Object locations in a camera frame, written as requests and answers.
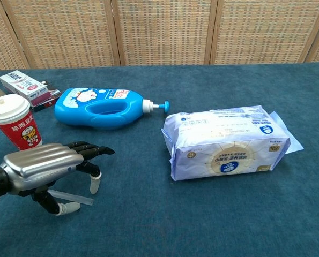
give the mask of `detergent bottle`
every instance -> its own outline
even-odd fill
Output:
[[[152,101],[125,89],[69,88],[55,105],[56,118],[68,125],[116,128],[155,108],[169,111],[169,102]]]

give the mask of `paper cup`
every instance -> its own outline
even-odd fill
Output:
[[[0,96],[0,129],[20,150],[42,144],[29,102],[20,95]]]

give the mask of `wet wipes package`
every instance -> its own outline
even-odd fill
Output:
[[[170,115],[162,132],[172,157],[171,177],[273,170],[291,145],[285,130],[260,105]]]

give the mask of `silver robotic hand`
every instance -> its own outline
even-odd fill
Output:
[[[101,171],[88,160],[102,154],[114,154],[108,147],[98,147],[78,141],[67,145],[49,143],[28,150],[5,155],[0,165],[0,196],[5,193],[27,196],[49,213],[64,215],[80,208],[71,202],[57,203],[48,188],[75,170],[90,175],[90,192],[95,194],[100,185]]]

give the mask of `blue tabletop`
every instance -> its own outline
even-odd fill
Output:
[[[262,105],[305,149],[273,171],[174,182],[161,110],[105,131],[62,124],[46,108],[34,113],[43,143],[84,140],[115,154],[93,160],[102,170],[96,195],[78,171],[51,188],[94,199],[73,214],[2,196],[0,256],[319,256],[319,63],[22,71],[60,90],[121,88],[169,100],[169,114]],[[15,151],[0,131],[0,163]]]

